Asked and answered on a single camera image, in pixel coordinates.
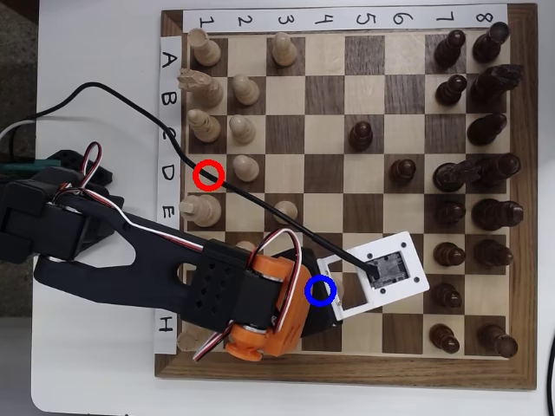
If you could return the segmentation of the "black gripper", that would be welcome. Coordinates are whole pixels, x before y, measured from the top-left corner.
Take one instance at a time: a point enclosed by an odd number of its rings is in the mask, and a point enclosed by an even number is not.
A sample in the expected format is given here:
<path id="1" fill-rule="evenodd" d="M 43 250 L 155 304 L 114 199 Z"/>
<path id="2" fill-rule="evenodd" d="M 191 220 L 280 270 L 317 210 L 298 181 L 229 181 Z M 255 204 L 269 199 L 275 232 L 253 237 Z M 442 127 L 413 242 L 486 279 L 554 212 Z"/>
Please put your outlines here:
<path id="1" fill-rule="evenodd" d="M 302 252 L 303 266 L 307 267 L 310 275 L 321 275 L 314 251 L 310 248 L 303 247 Z M 312 295 L 317 300 L 325 299 L 328 294 L 327 289 L 324 287 L 324 283 L 315 283 L 312 286 Z M 301 337 L 305 338 L 311 335 L 320 334 L 325 330 L 332 328 L 336 324 L 339 324 L 339 322 L 335 318 L 333 308 L 330 305 L 323 307 L 310 306 Z"/>

